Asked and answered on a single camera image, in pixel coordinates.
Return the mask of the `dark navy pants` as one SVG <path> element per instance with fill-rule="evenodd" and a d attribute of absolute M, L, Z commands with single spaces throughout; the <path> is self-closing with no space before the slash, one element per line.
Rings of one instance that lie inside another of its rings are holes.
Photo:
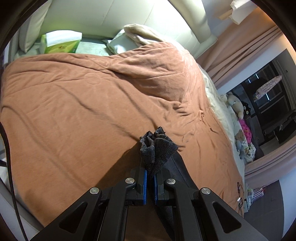
<path fill-rule="evenodd" d="M 154 133 L 148 131 L 140 137 L 139 141 L 141 144 L 141 162 L 150 177 L 148 183 L 152 185 L 149 194 L 153 196 L 156 213 L 166 233 L 174 240 L 173 208 L 163 205 L 161 201 L 155 201 L 154 175 L 161 168 L 166 168 L 170 171 L 171 177 L 176 181 L 182 182 L 188 188 L 197 190 L 198 187 L 189 175 L 185 163 L 178 153 L 178 145 L 166 135 L 162 127 L 158 127 Z"/>

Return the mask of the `orange-brown duvet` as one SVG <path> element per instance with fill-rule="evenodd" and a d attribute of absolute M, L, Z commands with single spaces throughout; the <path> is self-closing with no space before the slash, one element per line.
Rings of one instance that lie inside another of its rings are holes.
<path fill-rule="evenodd" d="M 1 123 L 29 211 L 48 225 L 89 188 L 116 184 L 140 165 L 139 138 L 158 127 L 195 184 L 238 210 L 242 178 L 205 77 L 187 50 L 170 43 L 13 61 L 1 79 Z"/>

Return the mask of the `pink plush toy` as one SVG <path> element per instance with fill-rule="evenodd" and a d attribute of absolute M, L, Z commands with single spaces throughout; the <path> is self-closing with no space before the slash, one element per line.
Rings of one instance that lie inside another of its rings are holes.
<path fill-rule="evenodd" d="M 251 139 L 252 139 L 252 133 L 250 128 L 248 127 L 248 125 L 246 124 L 244 119 L 239 119 L 239 123 L 241 125 L 241 128 L 244 132 L 244 135 L 246 137 L 247 143 L 250 144 L 251 143 Z"/>

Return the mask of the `white teddy bear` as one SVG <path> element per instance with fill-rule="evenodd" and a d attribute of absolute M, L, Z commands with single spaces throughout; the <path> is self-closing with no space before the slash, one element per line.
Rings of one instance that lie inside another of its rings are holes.
<path fill-rule="evenodd" d="M 234 112 L 236 113 L 237 117 L 240 120 L 243 120 L 244 117 L 244 108 L 243 104 L 238 97 L 236 97 L 232 92 L 228 92 L 227 96 L 227 105 L 231 106 Z"/>

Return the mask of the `hanging floral garment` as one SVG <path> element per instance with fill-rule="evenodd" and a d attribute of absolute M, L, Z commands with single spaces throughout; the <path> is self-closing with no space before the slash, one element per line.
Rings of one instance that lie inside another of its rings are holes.
<path fill-rule="evenodd" d="M 255 96 L 253 98 L 254 102 L 257 102 L 264 95 L 266 95 L 267 92 L 269 92 L 272 88 L 274 88 L 281 80 L 282 80 L 282 76 L 279 75 L 272 78 L 271 80 L 267 81 L 267 83 L 259 87 L 259 89 L 257 89 L 255 92 Z"/>

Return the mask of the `light green pillow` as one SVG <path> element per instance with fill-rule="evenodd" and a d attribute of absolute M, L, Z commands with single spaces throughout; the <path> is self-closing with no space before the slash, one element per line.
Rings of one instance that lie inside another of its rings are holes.
<path fill-rule="evenodd" d="M 128 37 L 124 29 L 120 30 L 112 40 L 103 40 L 113 54 L 121 54 L 138 48 L 138 45 Z"/>

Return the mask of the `beige rolled blanket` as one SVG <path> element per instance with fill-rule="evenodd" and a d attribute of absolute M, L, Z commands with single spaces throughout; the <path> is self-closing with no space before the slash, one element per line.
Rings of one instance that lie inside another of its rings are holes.
<path fill-rule="evenodd" d="M 179 45 L 179 43 L 174 40 L 158 36 L 150 27 L 145 25 L 128 24 L 125 25 L 123 29 L 125 34 L 139 47 L 156 42 L 168 42 L 175 46 Z"/>

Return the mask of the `pink curtain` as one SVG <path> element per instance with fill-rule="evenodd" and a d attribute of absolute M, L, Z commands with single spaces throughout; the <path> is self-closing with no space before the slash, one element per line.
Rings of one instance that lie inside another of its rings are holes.
<path fill-rule="evenodd" d="M 276 23 L 256 8 L 239 25 L 232 23 L 217 42 L 197 58 L 219 89 L 282 35 Z"/>

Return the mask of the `green and white box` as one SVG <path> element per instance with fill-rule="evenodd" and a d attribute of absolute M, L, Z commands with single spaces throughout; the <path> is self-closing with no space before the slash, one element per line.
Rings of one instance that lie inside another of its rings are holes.
<path fill-rule="evenodd" d="M 72 30 L 56 30 L 41 36 L 39 51 L 47 53 L 75 53 L 82 40 L 82 33 Z"/>

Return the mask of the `cream upholstered headboard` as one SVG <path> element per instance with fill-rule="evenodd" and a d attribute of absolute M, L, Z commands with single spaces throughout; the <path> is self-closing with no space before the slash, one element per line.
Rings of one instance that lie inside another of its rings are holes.
<path fill-rule="evenodd" d="M 179 42 L 194 58 L 217 41 L 202 1 L 181 0 L 52 1 L 40 34 L 73 30 L 87 38 L 111 39 L 127 24 L 150 27 L 167 41 Z"/>

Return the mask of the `white pillow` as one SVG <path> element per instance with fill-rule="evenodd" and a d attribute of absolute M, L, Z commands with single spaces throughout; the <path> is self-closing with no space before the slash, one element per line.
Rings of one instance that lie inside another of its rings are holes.
<path fill-rule="evenodd" d="M 41 26 L 51 3 L 52 0 L 49 0 L 40 6 L 20 27 L 18 44 L 23 52 L 27 53 L 38 38 Z"/>

